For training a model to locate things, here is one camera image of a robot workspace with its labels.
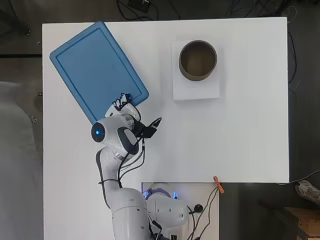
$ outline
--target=gray floor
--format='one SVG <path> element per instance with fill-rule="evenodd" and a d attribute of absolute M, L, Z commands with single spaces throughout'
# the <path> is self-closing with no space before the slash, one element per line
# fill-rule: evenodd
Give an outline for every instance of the gray floor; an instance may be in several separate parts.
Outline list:
<path fill-rule="evenodd" d="M 7 0 L 0 7 L 10 10 Z M 177 16 L 166 0 L 153 1 L 159 8 L 161 20 Z M 182 19 L 223 18 L 231 1 L 173 0 Z M 279 1 L 270 1 L 273 11 Z M 13 33 L 0 39 L 0 54 L 41 53 L 41 24 L 46 22 L 123 21 L 115 0 L 12 0 L 19 18 L 31 28 L 30 36 Z M 243 16 L 253 1 L 241 1 L 243 10 L 234 17 Z M 320 11 L 310 3 L 295 4 L 297 17 L 288 24 L 292 33 L 298 60 L 297 74 L 290 84 L 290 175 L 300 178 L 320 169 Z M 258 6 L 253 11 L 255 16 Z M 150 9 L 150 17 L 155 16 Z M 289 75 L 293 73 L 292 48 L 289 44 Z M 19 82 L 24 90 L 17 96 L 19 105 L 34 123 L 38 153 L 42 149 L 41 59 L 0 59 L 1 81 Z M 310 178 L 320 188 L 320 176 Z M 267 202 L 276 207 L 318 208 L 297 196 L 294 186 L 276 184 L 225 184 L 226 193 L 220 201 L 221 239 L 295 239 L 287 229 L 260 204 Z"/>

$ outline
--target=brown bowl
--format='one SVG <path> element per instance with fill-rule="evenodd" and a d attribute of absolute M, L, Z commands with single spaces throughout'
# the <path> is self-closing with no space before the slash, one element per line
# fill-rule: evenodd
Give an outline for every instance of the brown bowl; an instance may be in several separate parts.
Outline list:
<path fill-rule="evenodd" d="M 216 65 L 216 50 L 205 41 L 189 42 L 181 50 L 179 68 L 182 75 L 191 81 L 206 79 Z"/>

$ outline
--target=white table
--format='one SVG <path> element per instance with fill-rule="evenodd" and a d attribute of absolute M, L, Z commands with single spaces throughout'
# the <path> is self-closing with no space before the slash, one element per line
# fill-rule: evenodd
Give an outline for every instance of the white table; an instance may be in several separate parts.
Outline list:
<path fill-rule="evenodd" d="M 92 141 L 89 121 L 49 60 L 54 49 L 89 25 L 43 26 L 45 240 L 113 238 L 111 213 L 96 184 L 94 158 L 102 146 Z M 230 182 L 288 181 L 286 19 L 107 26 L 150 92 L 139 106 L 143 121 L 163 117 L 147 141 L 145 166 L 128 174 L 125 186 L 210 182 L 214 175 Z M 208 38 L 223 49 L 221 98 L 173 102 L 171 42 Z"/>

